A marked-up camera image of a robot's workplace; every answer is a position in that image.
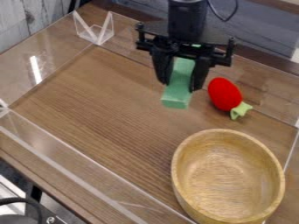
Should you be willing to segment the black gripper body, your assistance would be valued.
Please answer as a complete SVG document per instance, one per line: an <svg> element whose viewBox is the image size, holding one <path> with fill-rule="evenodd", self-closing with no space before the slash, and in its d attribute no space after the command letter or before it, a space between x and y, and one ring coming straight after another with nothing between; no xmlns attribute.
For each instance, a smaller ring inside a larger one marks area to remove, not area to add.
<svg viewBox="0 0 299 224"><path fill-rule="evenodd" d="M174 39L168 35L168 22L149 21L134 24L137 40L136 49L153 54L157 48L174 57L194 60L200 56L210 58L210 65L229 67L232 64L234 39L213 28L202 26L200 36L194 40Z"/></svg>

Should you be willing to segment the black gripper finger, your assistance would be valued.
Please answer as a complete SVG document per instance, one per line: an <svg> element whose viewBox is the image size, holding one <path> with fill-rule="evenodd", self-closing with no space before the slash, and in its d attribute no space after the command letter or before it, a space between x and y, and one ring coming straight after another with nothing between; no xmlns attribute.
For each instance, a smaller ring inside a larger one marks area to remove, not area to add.
<svg viewBox="0 0 299 224"><path fill-rule="evenodd" d="M190 71L189 91L200 90L210 69L210 57L200 56L193 61L193 69Z"/></svg>
<svg viewBox="0 0 299 224"><path fill-rule="evenodd" d="M164 85L168 85L173 71L173 56L165 52L152 50L152 62L156 79Z"/></svg>

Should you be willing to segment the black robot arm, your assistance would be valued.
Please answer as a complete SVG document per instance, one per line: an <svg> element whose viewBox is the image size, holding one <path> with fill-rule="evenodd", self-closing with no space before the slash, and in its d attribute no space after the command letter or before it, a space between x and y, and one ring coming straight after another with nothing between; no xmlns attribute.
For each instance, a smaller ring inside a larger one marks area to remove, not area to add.
<svg viewBox="0 0 299 224"><path fill-rule="evenodd" d="M170 84L173 60L185 59L193 63L186 89L201 89L208 72L214 66L229 67L234 50L234 39L217 34L206 21L208 10L226 22L234 16L234 9L224 18L212 7L210 0L168 0L168 14L164 21L137 22L134 30L136 49L149 52L156 79Z"/></svg>

